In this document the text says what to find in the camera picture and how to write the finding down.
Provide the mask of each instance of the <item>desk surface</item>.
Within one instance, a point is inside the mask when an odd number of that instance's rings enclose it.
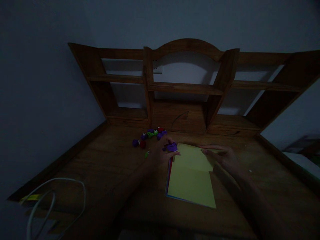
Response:
[[[108,126],[55,177],[83,181],[88,192],[89,208],[144,161],[145,152],[157,141],[156,138],[148,139],[144,150],[133,148],[132,140],[140,138],[144,131],[146,129]],[[231,146],[255,184],[284,221],[303,234],[305,239],[319,237],[319,199],[256,140],[177,132],[169,132],[169,135],[177,142],[191,145],[215,143]],[[233,192],[228,192],[227,188],[231,185],[220,175],[223,173],[221,170],[211,174],[217,208],[210,209],[166,197],[167,169],[167,164],[159,167],[133,193],[121,212],[120,217],[124,222],[148,222],[222,236],[256,238],[247,218],[233,200]],[[57,205],[60,209],[81,209],[81,186],[56,181],[51,187],[57,191]]]

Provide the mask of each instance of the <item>white cable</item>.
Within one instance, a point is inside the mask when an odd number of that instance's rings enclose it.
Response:
[[[26,197],[20,202],[20,204],[23,205],[23,203],[24,203],[35,191],[37,191],[37,190],[38,190],[39,188],[41,188],[43,185],[45,185],[45,184],[47,184],[47,183],[49,183],[49,182],[51,182],[51,181],[54,181],[54,180],[67,180],[67,181],[78,182],[78,183],[80,183],[80,184],[83,186],[83,208],[82,208],[82,211],[81,211],[81,213],[79,214],[79,216],[78,216],[72,223],[70,223],[70,225],[69,225],[65,230],[63,230],[63,232],[59,235],[59,237],[58,237],[58,239],[57,239],[57,240],[59,240],[59,239],[61,239],[61,238],[63,237],[64,233],[72,226],[72,224],[74,224],[75,221],[77,221],[77,220],[81,217],[81,215],[83,214],[83,212],[84,212],[84,210],[85,210],[85,208],[86,208],[86,195],[87,195],[87,194],[86,194],[86,188],[85,188],[83,182],[81,182],[81,181],[79,181],[79,180],[72,179],[72,178],[52,178],[52,179],[50,179],[50,180],[42,183],[39,187],[37,187],[37,188],[34,189],[31,193],[29,193],[29,195],[26,196]],[[43,199],[47,194],[49,194],[49,193],[51,193],[51,192],[52,192],[52,194],[53,194],[53,197],[52,197],[52,201],[51,201],[50,208],[49,208],[48,213],[47,213],[47,215],[46,215],[46,217],[45,217],[45,219],[44,219],[44,221],[43,221],[43,223],[42,223],[42,225],[41,225],[41,227],[40,227],[40,230],[39,230],[38,233],[36,234],[34,240],[36,240],[36,239],[39,237],[39,235],[40,235],[40,233],[41,233],[44,225],[46,224],[46,222],[47,222],[47,220],[48,220],[48,217],[49,217],[49,215],[50,215],[50,213],[51,213],[51,211],[52,211],[52,209],[53,209],[53,206],[54,206],[54,204],[55,204],[55,202],[56,202],[56,194],[55,194],[55,192],[54,192],[53,190],[50,190],[50,191],[46,192],[46,193],[39,199],[39,201],[34,205],[32,211],[31,211],[31,214],[30,214],[30,216],[29,216],[28,223],[27,223],[27,240],[32,240],[32,239],[33,239],[33,238],[32,238],[32,231],[31,231],[31,229],[32,229],[33,215],[34,215],[34,213],[36,212],[36,210],[37,210],[37,208],[38,208],[38,205],[40,204],[40,202],[42,201],[42,199]]]

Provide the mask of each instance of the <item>yellow object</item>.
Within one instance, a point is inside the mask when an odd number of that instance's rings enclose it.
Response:
[[[168,195],[216,208],[208,171],[192,170],[172,163]]]
[[[181,156],[174,157],[167,195],[216,208],[209,174],[213,170],[215,160],[204,155],[201,148],[183,143],[179,143],[177,147]]]
[[[41,198],[41,194],[33,194],[28,197],[26,201],[38,201]],[[20,202],[23,201],[27,196],[21,198]]]
[[[199,171],[212,171],[215,161],[212,158],[208,158],[201,151],[201,148],[191,145],[178,143],[178,151],[181,156],[176,155],[174,163],[177,166],[190,168]],[[212,150],[213,152],[221,152],[221,150]]]

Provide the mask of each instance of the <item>hand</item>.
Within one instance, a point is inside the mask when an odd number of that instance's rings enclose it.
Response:
[[[245,176],[246,173],[242,170],[239,162],[237,161],[236,155],[233,152],[233,149],[229,146],[220,146],[220,145],[204,145],[198,146],[202,148],[202,152],[205,155],[213,157],[231,176]],[[207,149],[219,149],[223,150],[219,153],[214,153],[208,151]]]
[[[150,150],[147,162],[149,162],[152,167],[157,167],[158,165],[168,161],[171,157],[175,155],[180,155],[178,151],[166,153],[162,150],[165,147],[165,145],[169,143],[172,144],[173,142],[174,141],[171,137],[163,135],[159,142],[157,142],[157,144]]]

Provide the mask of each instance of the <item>arched wooden top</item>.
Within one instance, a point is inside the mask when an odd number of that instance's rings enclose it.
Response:
[[[175,52],[198,52],[204,55],[207,55],[215,62],[219,62],[223,51],[220,51],[218,48],[212,44],[194,38],[183,38],[168,42],[161,47],[152,51],[152,59],[158,60],[165,55]]]

